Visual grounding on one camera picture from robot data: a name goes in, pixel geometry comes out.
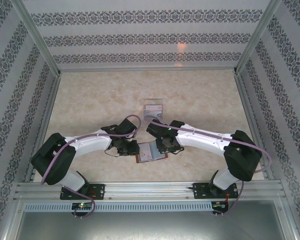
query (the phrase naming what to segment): patterned wallpaper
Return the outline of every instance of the patterned wallpaper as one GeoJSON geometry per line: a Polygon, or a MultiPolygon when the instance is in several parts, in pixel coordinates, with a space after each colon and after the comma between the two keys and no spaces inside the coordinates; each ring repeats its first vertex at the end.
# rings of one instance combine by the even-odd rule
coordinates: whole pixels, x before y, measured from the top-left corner
{"type": "Polygon", "coordinates": [[[0,0],[0,227],[35,150],[55,76],[9,0],[0,0]]]}
{"type": "Polygon", "coordinates": [[[300,0],[283,0],[241,73],[300,233],[300,0]]]}
{"type": "Polygon", "coordinates": [[[64,71],[235,67],[268,3],[24,1],[64,71]]]}

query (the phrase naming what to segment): table surface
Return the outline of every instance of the table surface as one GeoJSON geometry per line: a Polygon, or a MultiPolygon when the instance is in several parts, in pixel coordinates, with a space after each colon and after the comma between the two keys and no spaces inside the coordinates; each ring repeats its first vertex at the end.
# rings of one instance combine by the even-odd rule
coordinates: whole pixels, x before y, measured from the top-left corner
{"type": "MultiPolygon", "coordinates": [[[[216,133],[250,130],[231,70],[108,71],[63,73],[47,129],[81,136],[119,124],[130,114],[143,118],[144,99],[163,99],[163,122],[185,122],[216,133]]],[[[142,122],[136,140],[154,141],[142,122]]],[[[90,182],[208,181],[226,167],[224,157],[186,147],[178,155],[147,163],[135,156],[95,151],[75,158],[71,169],[90,182]]],[[[36,174],[34,181],[40,181],[36,174]]],[[[262,173],[253,179],[264,179],[262,173]]]]}

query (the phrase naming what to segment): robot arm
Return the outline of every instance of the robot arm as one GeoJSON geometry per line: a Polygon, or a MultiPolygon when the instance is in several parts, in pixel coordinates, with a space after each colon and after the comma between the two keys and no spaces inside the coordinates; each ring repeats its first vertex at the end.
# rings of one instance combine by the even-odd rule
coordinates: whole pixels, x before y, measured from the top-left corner
{"type": "Polygon", "coordinates": [[[136,140],[130,140],[127,137],[120,136],[104,136],[110,135],[124,135],[132,133],[137,127],[128,119],[125,119],[120,125],[111,125],[102,127],[101,129],[93,132],[93,134],[103,134],[101,136],[88,136],[80,139],[78,136],[63,137],[59,133],[52,134],[47,141],[42,145],[39,151],[31,159],[32,165],[44,176],[48,166],[57,154],[57,152],[72,140],[76,140],[68,145],[58,156],[57,161],[49,171],[45,181],[48,185],[61,184],[74,191],[85,194],[84,189],[88,189],[89,183],[78,172],[70,170],[70,165],[74,158],[81,155],[97,151],[109,150],[113,147],[117,148],[120,156],[129,156],[139,154],[139,146],[136,140]]]}
{"type": "MultiPolygon", "coordinates": [[[[152,122],[161,124],[156,119],[152,122]]],[[[234,134],[209,132],[194,128],[184,122],[176,120],[172,121],[170,126],[191,130],[192,132],[176,130],[150,123],[146,131],[156,138],[156,145],[161,153],[174,153],[181,150],[183,146],[192,146],[213,152],[225,158],[227,168],[217,171],[213,175],[209,185],[211,193],[218,195],[238,180],[246,182],[251,181],[262,156],[260,151],[223,139],[216,139],[214,137],[195,133],[195,131],[254,145],[246,133],[239,130],[234,134]]]]}

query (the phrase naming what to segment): gray floor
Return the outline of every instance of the gray floor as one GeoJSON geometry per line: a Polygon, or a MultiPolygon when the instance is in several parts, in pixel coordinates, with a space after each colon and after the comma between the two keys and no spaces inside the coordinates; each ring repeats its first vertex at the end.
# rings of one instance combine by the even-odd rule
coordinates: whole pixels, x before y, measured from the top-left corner
{"type": "Polygon", "coordinates": [[[209,212],[25,213],[18,240],[281,240],[271,201],[239,202],[225,217],[209,212]]]}

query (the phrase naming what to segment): marble surface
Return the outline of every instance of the marble surface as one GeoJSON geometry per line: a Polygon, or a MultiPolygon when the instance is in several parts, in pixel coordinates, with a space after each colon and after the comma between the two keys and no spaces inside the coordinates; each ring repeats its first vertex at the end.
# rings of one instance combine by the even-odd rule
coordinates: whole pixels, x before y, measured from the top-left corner
{"type": "MultiPolygon", "coordinates": [[[[195,70],[63,73],[46,136],[80,136],[119,124],[130,114],[142,118],[144,99],[149,98],[163,99],[166,124],[179,120],[211,132],[242,130],[250,135],[232,71],[195,70]]],[[[154,140],[147,126],[142,122],[139,143],[154,140]]],[[[207,181],[225,167],[223,157],[194,147],[138,164],[134,156],[115,158],[95,151],[71,165],[91,182],[207,181]]],[[[40,179],[36,174],[35,181],[40,179]]]]}

